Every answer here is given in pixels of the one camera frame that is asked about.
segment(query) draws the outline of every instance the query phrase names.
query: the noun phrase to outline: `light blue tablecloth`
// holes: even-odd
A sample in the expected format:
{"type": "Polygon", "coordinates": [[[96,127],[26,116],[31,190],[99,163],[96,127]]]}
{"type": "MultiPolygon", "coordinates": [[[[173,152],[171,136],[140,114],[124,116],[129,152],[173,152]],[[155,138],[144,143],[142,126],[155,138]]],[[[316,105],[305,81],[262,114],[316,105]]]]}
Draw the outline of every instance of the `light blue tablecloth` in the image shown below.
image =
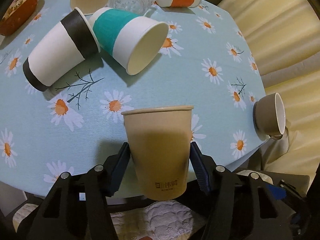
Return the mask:
{"type": "MultiPolygon", "coordinates": [[[[147,16],[168,22],[170,32],[141,73],[129,76],[103,51],[48,91],[36,91],[22,64],[70,11],[69,0],[39,0],[34,15],[0,46],[4,183],[46,195],[61,172],[85,173],[103,163],[126,141],[120,112],[134,108],[194,105],[192,140],[231,169],[267,139],[252,120],[253,103],[265,92],[250,49],[232,17],[205,1],[193,9],[153,5],[147,16]]],[[[140,190],[130,163],[115,197],[135,195],[140,190]]]]}

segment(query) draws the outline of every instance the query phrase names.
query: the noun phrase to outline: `cup with teal band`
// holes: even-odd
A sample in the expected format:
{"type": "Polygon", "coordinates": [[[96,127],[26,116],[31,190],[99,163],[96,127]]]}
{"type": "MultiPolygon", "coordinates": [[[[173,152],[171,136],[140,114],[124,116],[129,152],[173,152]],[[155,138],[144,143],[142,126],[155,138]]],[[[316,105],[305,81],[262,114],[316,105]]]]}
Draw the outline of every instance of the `cup with teal band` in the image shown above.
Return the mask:
{"type": "Polygon", "coordinates": [[[89,19],[101,47],[129,75],[142,71],[157,55],[169,26],[165,22],[114,8],[101,8],[89,19]]]}

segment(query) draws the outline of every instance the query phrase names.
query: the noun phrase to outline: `silver bolt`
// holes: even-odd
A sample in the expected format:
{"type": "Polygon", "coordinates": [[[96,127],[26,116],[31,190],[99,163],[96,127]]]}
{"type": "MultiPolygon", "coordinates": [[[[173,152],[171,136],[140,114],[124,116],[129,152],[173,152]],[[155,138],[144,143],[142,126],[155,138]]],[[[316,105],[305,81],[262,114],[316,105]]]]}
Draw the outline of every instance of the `silver bolt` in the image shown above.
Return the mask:
{"type": "Polygon", "coordinates": [[[97,166],[95,166],[95,168],[94,168],[94,170],[95,171],[102,171],[103,170],[103,166],[102,165],[97,165],[97,166]]]}
{"type": "Polygon", "coordinates": [[[221,166],[221,165],[218,165],[218,166],[216,167],[216,170],[219,171],[219,172],[224,172],[226,169],[225,169],[225,167],[223,167],[223,166],[221,166]]]}
{"type": "Polygon", "coordinates": [[[253,173],[251,173],[251,178],[253,178],[253,179],[258,179],[258,178],[259,178],[259,174],[253,172],[253,173]]]}
{"type": "Polygon", "coordinates": [[[60,177],[61,177],[62,179],[66,179],[67,177],[69,177],[69,173],[68,173],[68,172],[64,172],[64,173],[62,173],[62,174],[60,175],[60,177]]]}

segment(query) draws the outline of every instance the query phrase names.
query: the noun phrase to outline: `teal band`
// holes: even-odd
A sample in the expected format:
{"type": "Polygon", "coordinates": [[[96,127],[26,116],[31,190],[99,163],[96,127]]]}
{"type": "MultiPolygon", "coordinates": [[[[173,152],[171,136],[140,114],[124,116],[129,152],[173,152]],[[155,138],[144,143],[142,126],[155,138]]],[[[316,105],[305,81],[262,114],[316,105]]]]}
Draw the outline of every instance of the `teal band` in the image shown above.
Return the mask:
{"type": "Polygon", "coordinates": [[[101,47],[111,56],[119,32],[136,17],[139,17],[139,15],[118,9],[110,9],[101,14],[95,21],[93,32],[97,36],[101,47]]]}

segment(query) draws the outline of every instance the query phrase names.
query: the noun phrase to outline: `red bowl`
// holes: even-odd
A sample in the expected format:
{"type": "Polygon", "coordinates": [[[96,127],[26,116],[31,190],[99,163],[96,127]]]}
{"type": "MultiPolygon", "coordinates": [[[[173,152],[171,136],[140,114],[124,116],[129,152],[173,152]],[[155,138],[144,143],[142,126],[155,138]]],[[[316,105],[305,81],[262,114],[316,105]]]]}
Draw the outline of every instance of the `red bowl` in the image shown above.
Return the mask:
{"type": "Polygon", "coordinates": [[[38,0],[26,0],[6,20],[0,21],[0,34],[10,36],[28,20],[36,10],[38,0]]]}

